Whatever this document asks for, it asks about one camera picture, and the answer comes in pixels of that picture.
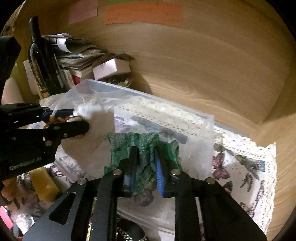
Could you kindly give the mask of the person's left hand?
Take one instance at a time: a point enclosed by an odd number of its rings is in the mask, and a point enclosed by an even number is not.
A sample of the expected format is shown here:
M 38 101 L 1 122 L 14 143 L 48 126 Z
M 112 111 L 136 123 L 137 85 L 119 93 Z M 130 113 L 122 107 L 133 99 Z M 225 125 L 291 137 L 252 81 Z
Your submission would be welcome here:
M 1 196 L 4 199 L 5 204 L 9 205 L 20 195 L 18 179 L 17 177 L 12 177 L 1 181 L 1 184 L 3 185 L 1 188 Z

